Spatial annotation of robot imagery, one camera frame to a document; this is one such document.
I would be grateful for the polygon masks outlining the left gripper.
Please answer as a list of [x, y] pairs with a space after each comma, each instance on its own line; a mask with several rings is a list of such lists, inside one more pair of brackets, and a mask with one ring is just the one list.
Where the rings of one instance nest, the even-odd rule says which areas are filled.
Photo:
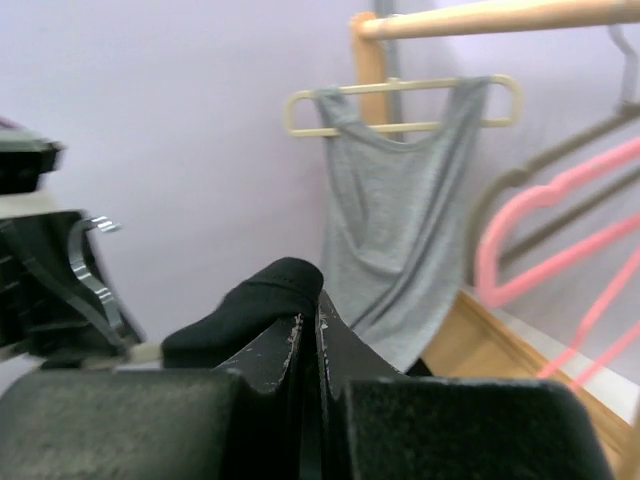
[[[73, 274], [68, 236], [82, 210], [1, 217], [1, 358], [28, 355], [42, 368], [78, 368], [89, 356], [114, 357], [116, 350], [89, 322], [104, 314], [98, 298]], [[120, 306], [101, 271], [88, 231], [83, 253], [91, 273], [116, 298], [125, 323], [122, 336], [144, 342], [138, 325]]]

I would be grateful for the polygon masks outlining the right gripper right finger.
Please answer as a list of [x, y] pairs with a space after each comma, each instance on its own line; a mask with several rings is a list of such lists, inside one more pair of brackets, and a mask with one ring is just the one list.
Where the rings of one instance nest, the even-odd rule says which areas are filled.
[[316, 317], [326, 479], [610, 479], [586, 408], [554, 381], [409, 377]]

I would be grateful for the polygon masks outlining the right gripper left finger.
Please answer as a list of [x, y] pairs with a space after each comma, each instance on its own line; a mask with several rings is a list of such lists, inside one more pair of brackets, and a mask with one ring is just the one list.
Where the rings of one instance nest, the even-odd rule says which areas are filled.
[[213, 369], [45, 370], [1, 398], [5, 479], [295, 479], [313, 323]]

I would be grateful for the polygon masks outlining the black tank top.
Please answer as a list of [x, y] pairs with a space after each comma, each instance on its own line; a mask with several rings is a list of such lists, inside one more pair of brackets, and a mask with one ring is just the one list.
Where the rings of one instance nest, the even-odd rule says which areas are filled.
[[339, 377], [430, 377], [423, 360], [391, 366], [367, 346], [338, 314], [314, 264], [294, 257], [273, 261], [240, 282], [213, 312], [170, 334], [161, 343], [165, 368], [214, 368], [257, 339], [280, 319], [302, 317], [317, 330], [337, 332], [345, 343], [331, 350], [316, 342], [323, 371]]

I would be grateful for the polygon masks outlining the taupe hanger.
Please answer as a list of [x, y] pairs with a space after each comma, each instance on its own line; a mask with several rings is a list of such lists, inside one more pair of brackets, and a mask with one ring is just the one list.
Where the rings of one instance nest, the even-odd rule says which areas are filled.
[[[475, 201], [473, 210], [469, 215], [465, 237], [467, 259], [465, 281], [469, 286], [475, 284], [475, 254], [477, 247], [491, 215], [497, 211], [500, 200], [505, 200], [510, 193], [522, 192], [536, 181], [549, 180], [552, 174], [558, 173], [563, 167], [573, 165], [590, 147], [594, 147], [606, 138], [639, 124], [639, 96], [637, 94], [639, 50], [632, 45], [623, 33], [623, 27], [620, 23], [609, 25], [608, 35], [623, 56], [623, 73], [617, 105], [612, 113], [593, 124], [565, 137], [557, 144], [525, 160], [524, 163], [507, 168], [497, 175], [483, 190], [478, 200]], [[629, 187], [638, 179], [639, 171], [635, 169], [632, 173], [625, 174], [621, 180], [614, 181], [613, 185], [605, 188], [601, 194], [592, 196], [591, 199], [582, 202], [580, 206], [570, 209], [566, 214], [562, 214], [559, 219], [537, 227], [524, 239], [518, 241], [515, 246], [507, 249], [507, 252], [502, 255], [500, 265], [508, 266], [514, 263], [533, 250], [534, 247], [556, 235], [565, 225], [578, 219], [588, 209]]]

